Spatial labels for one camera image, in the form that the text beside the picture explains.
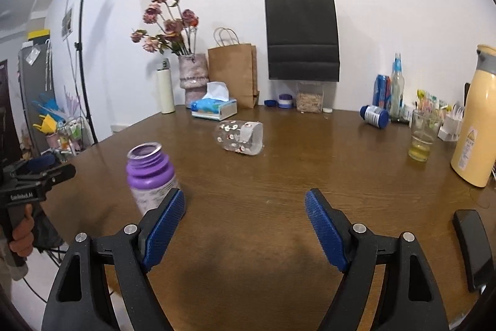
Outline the person's left hand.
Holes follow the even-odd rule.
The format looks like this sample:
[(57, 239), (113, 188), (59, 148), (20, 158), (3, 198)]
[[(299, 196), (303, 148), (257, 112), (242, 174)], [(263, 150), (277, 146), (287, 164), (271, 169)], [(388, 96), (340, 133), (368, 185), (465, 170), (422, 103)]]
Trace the person's left hand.
[(27, 258), (33, 252), (33, 228), (32, 205), (25, 206), (24, 218), (19, 225), (13, 229), (13, 241), (9, 248), (21, 258)]

